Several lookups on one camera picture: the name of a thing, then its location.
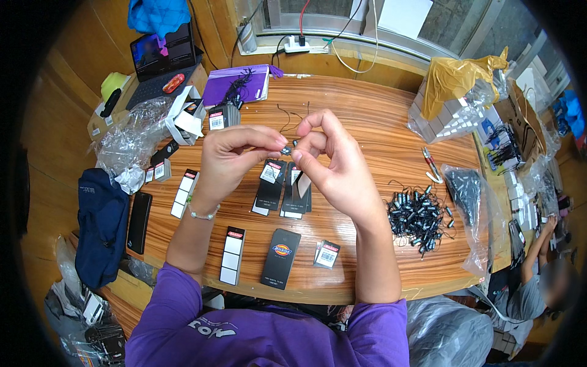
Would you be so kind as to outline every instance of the purple notebook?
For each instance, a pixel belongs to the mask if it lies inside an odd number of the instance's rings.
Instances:
[[[206,108],[220,104],[231,84],[240,78],[247,69],[251,69],[252,77],[247,83],[246,89],[241,92],[243,102],[255,102],[267,99],[269,86],[269,73],[274,78],[281,78],[283,71],[271,65],[249,65],[237,68],[213,70],[210,72],[208,82],[204,88],[204,106]]]

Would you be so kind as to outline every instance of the fingernail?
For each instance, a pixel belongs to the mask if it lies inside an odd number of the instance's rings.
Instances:
[[[299,150],[293,150],[292,151],[293,161],[297,164],[299,162],[300,158],[302,158],[302,153],[300,153]]]

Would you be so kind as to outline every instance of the red cable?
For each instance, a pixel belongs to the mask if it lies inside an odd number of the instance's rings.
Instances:
[[[306,10],[306,6],[308,6],[309,3],[310,3],[310,0],[306,1],[306,5],[303,6],[302,12],[299,14],[299,34],[301,36],[303,36],[303,31],[302,31],[303,12]]]

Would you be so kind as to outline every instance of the purple t-shirt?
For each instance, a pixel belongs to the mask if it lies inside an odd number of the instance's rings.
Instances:
[[[346,332],[282,308],[201,312],[198,282],[163,265],[126,344],[126,365],[409,366],[405,299],[357,304]]]

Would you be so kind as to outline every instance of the beaded bracelet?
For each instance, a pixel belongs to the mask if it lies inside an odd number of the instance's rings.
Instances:
[[[218,204],[216,206],[216,210],[214,210],[213,213],[211,214],[207,214],[206,216],[199,216],[195,211],[193,211],[191,209],[191,197],[188,198],[188,203],[187,203],[187,208],[190,211],[190,216],[192,218],[198,218],[198,219],[206,219],[206,220],[212,220],[214,218],[214,216],[216,215],[216,213],[218,212],[218,209],[220,209],[220,204]]]

